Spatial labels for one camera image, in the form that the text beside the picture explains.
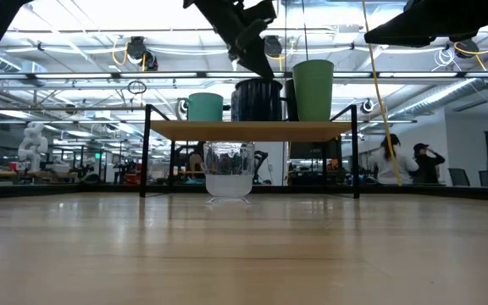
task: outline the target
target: black cup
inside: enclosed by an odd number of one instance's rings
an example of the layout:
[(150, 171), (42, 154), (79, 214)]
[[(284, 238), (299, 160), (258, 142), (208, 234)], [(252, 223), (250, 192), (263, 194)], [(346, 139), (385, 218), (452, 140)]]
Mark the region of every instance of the black cup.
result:
[(251, 79), (236, 84), (231, 98), (233, 121), (281, 121), (282, 85), (275, 80)]

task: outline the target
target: teal cup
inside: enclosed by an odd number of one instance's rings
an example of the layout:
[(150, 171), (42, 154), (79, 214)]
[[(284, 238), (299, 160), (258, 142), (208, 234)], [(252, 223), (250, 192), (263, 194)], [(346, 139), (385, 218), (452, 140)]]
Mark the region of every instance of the teal cup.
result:
[(187, 105), (187, 120), (195, 122), (223, 121), (224, 97), (214, 93), (193, 93), (189, 98), (179, 98), (177, 110)]
[(293, 67), (300, 121), (329, 121), (334, 69), (333, 63), (323, 59), (308, 60)]

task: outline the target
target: white robot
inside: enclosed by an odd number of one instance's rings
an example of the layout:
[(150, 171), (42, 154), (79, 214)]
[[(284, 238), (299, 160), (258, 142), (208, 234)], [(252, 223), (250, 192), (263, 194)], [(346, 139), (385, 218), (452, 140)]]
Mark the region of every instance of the white robot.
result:
[(29, 123), (24, 130), (24, 140), (18, 147), (19, 166), (17, 170), (26, 170), (24, 166), (27, 159), (30, 160), (30, 172), (38, 172), (41, 166), (41, 153), (48, 151), (48, 140), (42, 136), (44, 125)]

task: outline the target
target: clear glass jar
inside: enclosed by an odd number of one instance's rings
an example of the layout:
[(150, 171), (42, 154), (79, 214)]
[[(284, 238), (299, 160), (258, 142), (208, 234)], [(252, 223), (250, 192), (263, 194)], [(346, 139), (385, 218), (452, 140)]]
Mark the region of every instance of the clear glass jar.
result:
[(255, 146), (248, 142), (204, 144), (204, 174), (214, 197), (242, 198), (252, 191)]

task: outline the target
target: person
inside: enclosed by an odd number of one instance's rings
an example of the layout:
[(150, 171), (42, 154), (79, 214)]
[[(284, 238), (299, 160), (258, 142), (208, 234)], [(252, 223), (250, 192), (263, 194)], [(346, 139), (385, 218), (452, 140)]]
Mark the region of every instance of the person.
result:
[(387, 137), (381, 142), (380, 149), (372, 154), (370, 164), (374, 169), (374, 177), (380, 184), (398, 184), (396, 178), (397, 174), (395, 172), (394, 163), (392, 162), (392, 160), (395, 159), (402, 183), (405, 185), (412, 184), (412, 177), (409, 173), (418, 170), (418, 164), (412, 159), (411, 155), (402, 151), (401, 142), (397, 135), (391, 134), (391, 144), (393, 146), (394, 157), (391, 156)]
[[(419, 169), (412, 174), (414, 184), (424, 183), (438, 183), (438, 174), (436, 173), (436, 165), (443, 164), (446, 160), (423, 143), (415, 144), (413, 147), (415, 161), (419, 165)], [(431, 152), (435, 158), (427, 155)]]
[(193, 177), (203, 179), (204, 174), (202, 174), (202, 167), (201, 164), (204, 160), (204, 141), (198, 142), (198, 144), (193, 149), (193, 152), (190, 154), (189, 158), (189, 169), (190, 171), (194, 172)]

